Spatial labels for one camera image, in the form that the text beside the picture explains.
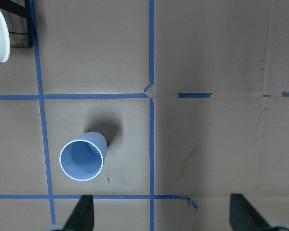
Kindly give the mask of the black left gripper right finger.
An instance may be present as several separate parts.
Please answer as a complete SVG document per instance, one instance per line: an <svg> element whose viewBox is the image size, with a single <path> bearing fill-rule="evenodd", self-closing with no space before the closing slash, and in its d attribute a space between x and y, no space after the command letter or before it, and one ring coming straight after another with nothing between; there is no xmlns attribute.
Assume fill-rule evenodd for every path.
<svg viewBox="0 0 289 231"><path fill-rule="evenodd" d="M230 195L230 226L233 231L270 231L272 227L239 193Z"/></svg>

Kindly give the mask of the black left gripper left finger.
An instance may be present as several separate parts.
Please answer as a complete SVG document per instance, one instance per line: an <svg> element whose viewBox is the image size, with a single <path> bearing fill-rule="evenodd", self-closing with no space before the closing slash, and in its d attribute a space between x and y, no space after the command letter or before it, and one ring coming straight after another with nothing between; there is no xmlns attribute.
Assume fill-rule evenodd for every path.
<svg viewBox="0 0 289 231"><path fill-rule="evenodd" d="M62 228L63 231L92 231L94 228L93 196L82 195Z"/></svg>

